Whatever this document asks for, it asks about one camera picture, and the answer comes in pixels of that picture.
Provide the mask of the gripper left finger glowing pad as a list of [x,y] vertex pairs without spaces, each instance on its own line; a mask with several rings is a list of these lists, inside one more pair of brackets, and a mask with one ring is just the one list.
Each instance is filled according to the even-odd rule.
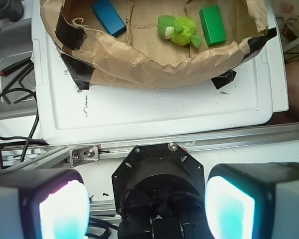
[[75,169],[0,170],[0,239],[85,239],[89,210]]

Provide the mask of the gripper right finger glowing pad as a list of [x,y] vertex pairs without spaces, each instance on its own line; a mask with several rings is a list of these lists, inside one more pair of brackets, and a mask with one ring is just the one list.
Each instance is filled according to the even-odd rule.
[[299,163],[221,163],[205,191],[216,239],[299,239]]

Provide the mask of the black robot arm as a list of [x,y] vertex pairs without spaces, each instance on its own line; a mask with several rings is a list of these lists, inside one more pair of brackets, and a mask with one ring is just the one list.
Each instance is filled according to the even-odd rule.
[[161,162],[122,164],[113,174],[121,222],[90,216],[74,169],[0,172],[0,239],[83,239],[88,227],[120,239],[299,239],[299,163],[215,165],[183,172]]

